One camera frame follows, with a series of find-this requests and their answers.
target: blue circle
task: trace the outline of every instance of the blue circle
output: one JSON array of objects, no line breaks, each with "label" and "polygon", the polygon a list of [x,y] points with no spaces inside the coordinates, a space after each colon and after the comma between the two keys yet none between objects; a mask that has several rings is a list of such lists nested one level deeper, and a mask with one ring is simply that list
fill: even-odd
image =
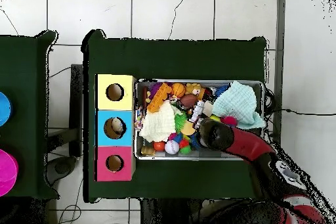
[{"label": "blue circle", "polygon": [[11,103],[9,99],[0,92],[0,127],[8,121],[11,115]]}]

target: pink box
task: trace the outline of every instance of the pink box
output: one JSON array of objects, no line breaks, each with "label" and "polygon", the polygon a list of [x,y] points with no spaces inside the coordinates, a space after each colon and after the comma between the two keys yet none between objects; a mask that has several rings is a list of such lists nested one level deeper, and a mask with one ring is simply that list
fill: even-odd
[{"label": "pink box", "polygon": [[[135,158],[131,146],[99,146],[96,161],[97,181],[130,181],[135,171]],[[109,156],[119,156],[122,159],[122,168],[119,171],[110,171],[106,165]]]}]

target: light blue towel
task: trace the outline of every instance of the light blue towel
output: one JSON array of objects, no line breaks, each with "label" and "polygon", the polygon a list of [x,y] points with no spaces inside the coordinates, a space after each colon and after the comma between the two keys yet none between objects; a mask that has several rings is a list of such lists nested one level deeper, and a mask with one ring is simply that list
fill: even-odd
[{"label": "light blue towel", "polygon": [[264,127],[264,120],[255,112],[256,107],[257,99],[252,87],[234,81],[213,103],[213,114],[234,117],[238,121],[238,128]]}]

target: green cloth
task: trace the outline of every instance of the green cloth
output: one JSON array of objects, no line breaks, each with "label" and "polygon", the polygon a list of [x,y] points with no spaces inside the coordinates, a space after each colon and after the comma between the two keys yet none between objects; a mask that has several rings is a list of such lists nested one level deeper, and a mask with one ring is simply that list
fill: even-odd
[{"label": "green cloth", "polygon": [[137,160],[132,181],[95,182],[95,74],[129,74],[135,78],[245,79],[264,81],[263,37],[251,41],[105,39],[100,30],[83,41],[88,52],[89,159],[85,199],[254,197],[249,164],[237,161]]},{"label": "green cloth", "polygon": [[0,91],[12,103],[12,116],[0,127],[0,148],[18,162],[18,178],[6,196],[56,198],[45,182],[46,55],[56,32],[38,37],[0,36]]}]

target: circular hole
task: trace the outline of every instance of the circular hole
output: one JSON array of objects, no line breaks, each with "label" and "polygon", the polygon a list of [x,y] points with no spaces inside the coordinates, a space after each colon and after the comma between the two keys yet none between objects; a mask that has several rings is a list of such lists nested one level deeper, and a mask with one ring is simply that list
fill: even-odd
[{"label": "circular hole", "polygon": [[118,172],[123,168],[123,159],[120,156],[109,156],[106,160],[106,167],[112,172]]},{"label": "circular hole", "polygon": [[126,125],[120,118],[110,118],[104,124],[104,132],[108,138],[119,139],[126,131]]},{"label": "circular hole", "polygon": [[111,84],[106,88],[106,96],[110,101],[120,101],[123,98],[123,88],[119,84]]}]

